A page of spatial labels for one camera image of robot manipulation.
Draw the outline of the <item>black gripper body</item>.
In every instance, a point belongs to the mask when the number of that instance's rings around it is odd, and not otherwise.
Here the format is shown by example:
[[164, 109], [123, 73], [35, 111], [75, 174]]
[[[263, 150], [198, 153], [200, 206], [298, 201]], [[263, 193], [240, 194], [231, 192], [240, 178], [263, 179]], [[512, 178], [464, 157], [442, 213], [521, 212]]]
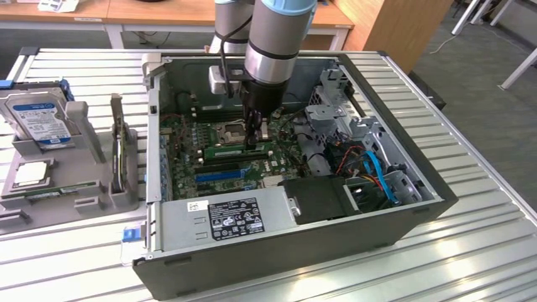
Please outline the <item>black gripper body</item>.
[[252, 111], [268, 117], [282, 107], [284, 94], [288, 88], [288, 81], [278, 84], [267, 84], [260, 81], [246, 81], [242, 83], [242, 102], [244, 117]]

